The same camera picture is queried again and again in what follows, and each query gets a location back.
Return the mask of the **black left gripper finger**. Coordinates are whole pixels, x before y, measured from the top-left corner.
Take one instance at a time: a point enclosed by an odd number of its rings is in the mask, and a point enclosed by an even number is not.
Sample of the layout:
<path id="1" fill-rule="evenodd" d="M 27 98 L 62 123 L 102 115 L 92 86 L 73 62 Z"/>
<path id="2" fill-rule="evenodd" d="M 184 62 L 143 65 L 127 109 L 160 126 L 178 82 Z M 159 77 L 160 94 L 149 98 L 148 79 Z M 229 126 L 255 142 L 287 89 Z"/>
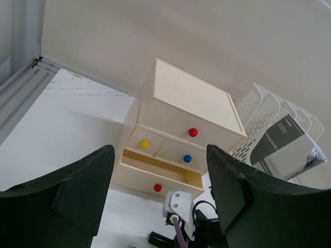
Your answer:
<path id="1" fill-rule="evenodd" d="M 105 145 L 80 160 L 1 192 L 1 205 L 44 205 L 91 235 L 98 234 L 113 173 L 113 145 Z"/>

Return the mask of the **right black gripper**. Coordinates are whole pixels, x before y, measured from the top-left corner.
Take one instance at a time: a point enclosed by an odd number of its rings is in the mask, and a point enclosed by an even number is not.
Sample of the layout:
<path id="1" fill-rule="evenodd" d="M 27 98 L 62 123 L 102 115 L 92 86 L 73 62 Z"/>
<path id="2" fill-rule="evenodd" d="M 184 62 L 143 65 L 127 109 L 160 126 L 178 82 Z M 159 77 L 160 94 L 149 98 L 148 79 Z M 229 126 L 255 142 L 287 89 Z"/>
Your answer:
<path id="1" fill-rule="evenodd" d="M 184 222 L 173 221 L 174 247 L 228 247 L 225 235 L 325 235 L 326 191 L 270 176 L 233 158 L 216 145 L 207 146 L 207 166 L 218 217 L 209 219 L 193 207 L 194 241 Z"/>

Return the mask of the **drawer blue knob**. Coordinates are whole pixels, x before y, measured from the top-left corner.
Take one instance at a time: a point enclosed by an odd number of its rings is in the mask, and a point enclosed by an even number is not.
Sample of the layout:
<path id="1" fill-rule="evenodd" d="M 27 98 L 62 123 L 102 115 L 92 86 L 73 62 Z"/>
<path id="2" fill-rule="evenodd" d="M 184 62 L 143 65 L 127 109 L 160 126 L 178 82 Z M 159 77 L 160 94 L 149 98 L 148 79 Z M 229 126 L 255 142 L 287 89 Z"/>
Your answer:
<path id="1" fill-rule="evenodd" d="M 162 159 L 179 167 L 185 167 L 200 174 L 207 171 L 206 151 L 168 139 L 155 154 Z"/>

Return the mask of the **small drawer yellow knob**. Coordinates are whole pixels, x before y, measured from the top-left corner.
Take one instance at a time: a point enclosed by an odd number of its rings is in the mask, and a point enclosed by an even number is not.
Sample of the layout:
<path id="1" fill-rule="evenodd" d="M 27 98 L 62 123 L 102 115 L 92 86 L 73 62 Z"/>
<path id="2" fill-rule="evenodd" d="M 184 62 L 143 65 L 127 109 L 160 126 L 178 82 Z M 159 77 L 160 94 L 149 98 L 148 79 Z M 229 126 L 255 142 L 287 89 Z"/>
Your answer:
<path id="1" fill-rule="evenodd" d="M 126 148 L 153 157 L 166 138 L 154 132 L 135 127 L 126 143 Z"/>

